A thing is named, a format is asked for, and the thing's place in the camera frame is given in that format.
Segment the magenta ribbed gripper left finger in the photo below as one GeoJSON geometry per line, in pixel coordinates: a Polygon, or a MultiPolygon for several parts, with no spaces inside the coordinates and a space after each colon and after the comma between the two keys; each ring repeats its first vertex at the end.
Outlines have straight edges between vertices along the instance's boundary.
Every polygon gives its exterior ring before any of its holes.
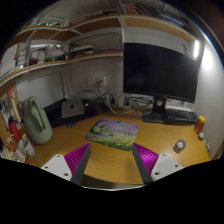
{"type": "Polygon", "coordinates": [[[86,144],[66,155],[56,154],[42,166],[42,169],[79,185],[90,155],[91,146],[86,144]]]}

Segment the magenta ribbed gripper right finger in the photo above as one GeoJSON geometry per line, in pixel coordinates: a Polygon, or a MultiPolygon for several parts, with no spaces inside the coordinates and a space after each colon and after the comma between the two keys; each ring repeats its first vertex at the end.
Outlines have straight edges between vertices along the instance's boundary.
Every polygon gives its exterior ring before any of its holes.
{"type": "Polygon", "coordinates": [[[132,154],[144,184],[164,178],[182,169],[182,166],[166,153],[157,154],[137,143],[132,154]]]}

